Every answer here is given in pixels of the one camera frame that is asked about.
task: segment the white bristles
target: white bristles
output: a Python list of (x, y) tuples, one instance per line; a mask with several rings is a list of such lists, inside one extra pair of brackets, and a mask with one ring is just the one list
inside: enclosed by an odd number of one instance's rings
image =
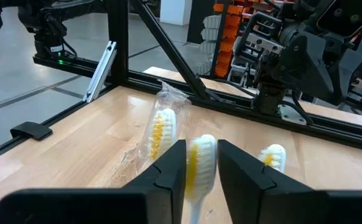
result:
[(191, 223), (198, 223), (200, 209), (214, 186), (217, 162), (217, 141), (205, 134), (194, 139), (187, 149), (185, 199), (191, 204)]
[(258, 159), (279, 172), (285, 172), (286, 150), (281, 145), (273, 144), (265, 148)]
[(172, 109), (158, 110), (150, 124), (148, 136), (148, 156), (156, 160), (165, 153), (176, 140), (177, 122)]

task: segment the machinery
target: machinery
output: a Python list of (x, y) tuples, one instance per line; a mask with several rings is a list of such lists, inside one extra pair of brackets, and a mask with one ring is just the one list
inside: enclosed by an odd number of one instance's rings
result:
[[(362, 149), (362, 126), (306, 113), (297, 100), (303, 92), (362, 111), (362, 1), (299, 0), (274, 4), (269, 15), (253, 15), (235, 51), (235, 57), (256, 66), (257, 94), (240, 89), (252, 99), (207, 89), (146, 2), (131, 4), (186, 83), (163, 80), (189, 94), (194, 105)], [(78, 58), (63, 39), (62, 21), (93, 12), (96, 5), (108, 12), (109, 22), (110, 41), (100, 62)], [(19, 6), (19, 19), (35, 34), (35, 63), (92, 77), (85, 102), (99, 95), (104, 81), (112, 83), (110, 88), (160, 90), (157, 77), (128, 69), (127, 1), (0, 1), (0, 11), (5, 6)], [(293, 92), (293, 103), (284, 99), (287, 90)], [(316, 191), (224, 140), (218, 145), (221, 184), (233, 223), (362, 223), (362, 192)], [(185, 141), (177, 142), (121, 189), (10, 194), (0, 202), (0, 223), (180, 223), (185, 147)]]

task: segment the gray floor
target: gray floor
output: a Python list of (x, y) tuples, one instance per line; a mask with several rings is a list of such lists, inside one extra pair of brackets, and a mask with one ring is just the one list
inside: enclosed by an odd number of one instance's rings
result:
[[(34, 38), (17, 19), (17, 9), (5, 9), (0, 30), (0, 144), (9, 130), (24, 121), (41, 123), (79, 102), (89, 78), (33, 63)], [(99, 60), (108, 42), (106, 14), (89, 14), (66, 21), (66, 40), (79, 57)], [(206, 60), (196, 45), (186, 44), (188, 27), (162, 25), (194, 70)], [(176, 71), (145, 24), (129, 20), (129, 67), (139, 72), (155, 66)]]

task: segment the black metal frame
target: black metal frame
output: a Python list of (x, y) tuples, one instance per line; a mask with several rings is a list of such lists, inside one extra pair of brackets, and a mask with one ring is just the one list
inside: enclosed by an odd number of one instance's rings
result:
[[(162, 88), (161, 83), (158, 81), (158, 79), (161, 79), (188, 94), (190, 96), (189, 99), (194, 105), (362, 149), (361, 125), (309, 114), (313, 120), (313, 125), (302, 126), (284, 121), (278, 117), (254, 112), (251, 106), (251, 99), (206, 89), (201, 79), (193, 74), (191, 68), (164, 32), (163, 28), (161, 28), (154, 15), (151, 13), (151, 10), (145, 5), (145, 2), (143, 0), (130, 1), (186, 83), (129, 70), (128, 1), (109, 0), (106, 1), (109, 39), (117, 42), (118, 48), (117, 56), (111, 67), (111, 75), (107, 78), (107, 81), (112, 83), (110, 88), (116, 88), (121, 85), (154, 94)], [(48, 60), (34, 57), (34, 61), (41, 65), (73, 72), (86, 77), (92, 77), (94, 69), (98, 64), (98, 62), (85, 59), (64, 60), (64, 63), (61, 66), (58, 65), (57, 59)], [(64, 117), (69, 114), (71, 113), (62, 113), (56, 117)], [(2, 154), (3, 151), (9, 150), (9, 147), (12, 148), (17, 145), (14, 143), (14, 140), (11, 141), (10, 144), (3, 144), (0, 146), (0, 154)]]

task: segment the toothbrush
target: toothbrush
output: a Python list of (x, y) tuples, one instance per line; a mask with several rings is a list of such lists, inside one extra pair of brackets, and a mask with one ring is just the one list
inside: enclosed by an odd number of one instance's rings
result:
[(286, 150), (278, 144), (273, 144), (263, 149), (258, 157), (266, 166), (270, 166), (275, 170), (285, 172)]
[(191, 224), (199, 223), (203, 201), (214, 186), (217, 140), (209, 134), (194, 139), (187, 149), (185, 199), (191, 205)]
[(172, 109), (158, 110), (151, 122), (148, 137), (148, 156), (155, 161), (176, 141), (177, 120)]

